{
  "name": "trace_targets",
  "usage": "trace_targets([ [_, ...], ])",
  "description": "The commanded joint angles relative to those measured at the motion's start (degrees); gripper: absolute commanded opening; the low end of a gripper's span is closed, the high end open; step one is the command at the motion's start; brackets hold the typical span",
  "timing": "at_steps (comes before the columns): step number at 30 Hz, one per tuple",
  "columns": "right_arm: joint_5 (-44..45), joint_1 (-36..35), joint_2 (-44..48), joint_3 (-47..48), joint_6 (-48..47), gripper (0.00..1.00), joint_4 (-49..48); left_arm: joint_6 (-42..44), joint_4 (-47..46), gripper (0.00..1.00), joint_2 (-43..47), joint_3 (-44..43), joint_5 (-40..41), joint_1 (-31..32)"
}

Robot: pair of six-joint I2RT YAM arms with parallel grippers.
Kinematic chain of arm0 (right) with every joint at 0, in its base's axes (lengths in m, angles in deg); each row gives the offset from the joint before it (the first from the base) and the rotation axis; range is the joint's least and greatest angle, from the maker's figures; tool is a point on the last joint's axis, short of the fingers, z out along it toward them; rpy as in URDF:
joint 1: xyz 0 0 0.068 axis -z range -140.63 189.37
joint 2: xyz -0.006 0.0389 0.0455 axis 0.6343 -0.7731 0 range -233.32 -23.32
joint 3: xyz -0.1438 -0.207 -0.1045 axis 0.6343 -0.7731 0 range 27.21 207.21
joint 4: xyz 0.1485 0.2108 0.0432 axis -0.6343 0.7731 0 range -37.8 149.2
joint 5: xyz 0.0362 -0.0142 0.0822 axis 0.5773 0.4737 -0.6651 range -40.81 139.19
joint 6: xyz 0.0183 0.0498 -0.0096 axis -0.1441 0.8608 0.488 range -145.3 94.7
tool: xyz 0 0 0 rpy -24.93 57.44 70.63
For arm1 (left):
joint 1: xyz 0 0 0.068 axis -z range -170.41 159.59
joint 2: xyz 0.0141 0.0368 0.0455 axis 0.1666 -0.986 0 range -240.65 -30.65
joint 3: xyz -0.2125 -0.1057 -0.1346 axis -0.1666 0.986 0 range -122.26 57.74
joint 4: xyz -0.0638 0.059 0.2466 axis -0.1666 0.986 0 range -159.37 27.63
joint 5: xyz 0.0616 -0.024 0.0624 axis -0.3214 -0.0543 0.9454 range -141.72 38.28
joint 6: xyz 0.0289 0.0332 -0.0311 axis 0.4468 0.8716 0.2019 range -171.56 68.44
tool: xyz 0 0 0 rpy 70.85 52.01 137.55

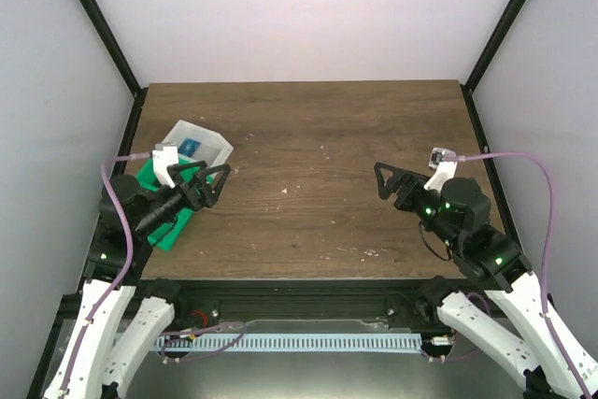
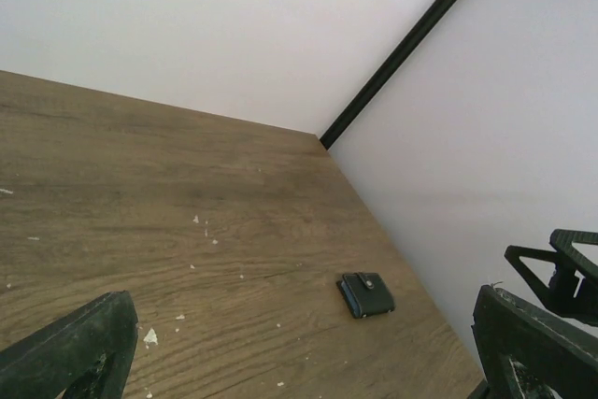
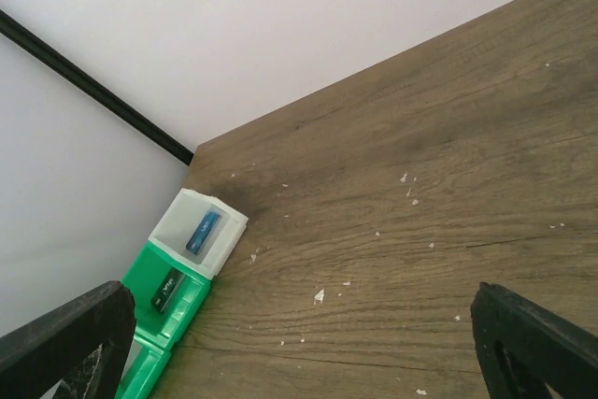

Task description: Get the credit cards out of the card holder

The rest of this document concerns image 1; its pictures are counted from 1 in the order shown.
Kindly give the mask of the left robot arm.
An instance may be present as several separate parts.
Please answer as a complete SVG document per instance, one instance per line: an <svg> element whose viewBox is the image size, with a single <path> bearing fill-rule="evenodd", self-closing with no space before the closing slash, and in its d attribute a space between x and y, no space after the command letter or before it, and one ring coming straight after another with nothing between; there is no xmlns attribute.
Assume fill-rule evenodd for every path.
<svg viewBox="0 0 598 399"><path fill-rule="evenodd" d="M100 170L100 219L84 270L78 315L44 397L124 397L159 334L190 319L191 305L178 296L179 285L158 279L150 284L124 333L117 333L153 251L150 235L185 208L215 206L230 171L228 164L173 162L163 172L174 184L152 191L134 176L111 178L105 168Z"/></svg>

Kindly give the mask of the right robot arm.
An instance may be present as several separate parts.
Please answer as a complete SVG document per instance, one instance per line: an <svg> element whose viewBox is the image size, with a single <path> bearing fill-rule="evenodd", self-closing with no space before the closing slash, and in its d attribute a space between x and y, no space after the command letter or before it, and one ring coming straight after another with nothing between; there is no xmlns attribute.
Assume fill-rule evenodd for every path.
<svg viewBox="0 0 598 399"><path fill-rule="evenodd" d="M423 174L376 163L378 195L415 214L420 229L443 242L459 271L508 317L513 331L467 295L434 278L415 304L418 321L441 322L501 366L526 398L594 398L597 362L580 345L554 306L520 246L491 225L491 200L474 178L455 175L457 159Z"/></svg>

